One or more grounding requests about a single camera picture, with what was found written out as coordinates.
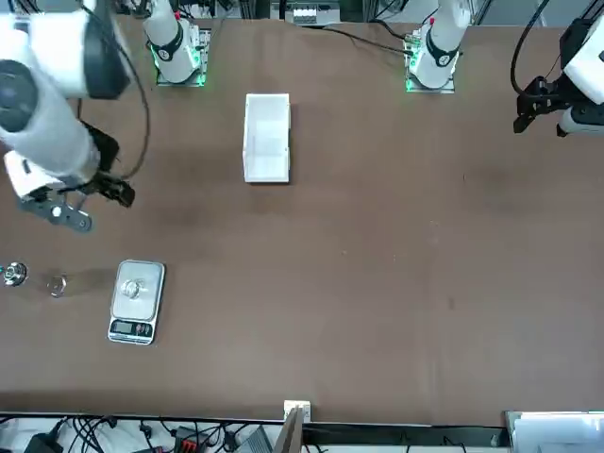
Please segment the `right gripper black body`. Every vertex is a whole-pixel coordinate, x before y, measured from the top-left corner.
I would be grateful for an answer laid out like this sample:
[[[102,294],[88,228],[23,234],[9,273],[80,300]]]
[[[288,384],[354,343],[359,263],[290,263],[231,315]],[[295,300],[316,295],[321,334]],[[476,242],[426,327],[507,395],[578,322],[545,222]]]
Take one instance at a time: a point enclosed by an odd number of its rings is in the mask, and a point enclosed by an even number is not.
[[[77,174],[77,187],[121,187],[120,176],[111,172],[119,153],[119,144],[110,135],[89,123],[80,120],[91,139],[91,156],[84,168]]]

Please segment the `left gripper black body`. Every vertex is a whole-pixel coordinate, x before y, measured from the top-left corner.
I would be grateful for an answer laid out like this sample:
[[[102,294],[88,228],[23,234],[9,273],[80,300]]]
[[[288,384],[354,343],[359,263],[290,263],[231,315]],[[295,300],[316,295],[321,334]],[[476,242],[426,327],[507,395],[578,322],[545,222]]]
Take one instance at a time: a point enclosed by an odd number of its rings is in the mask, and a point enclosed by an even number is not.
[[[573,85],[567,77],[558,77],[553,81],[535,77],[530,84],[530,93],[536,96],[530,102],[535,111],[550,113],[571,106]]]

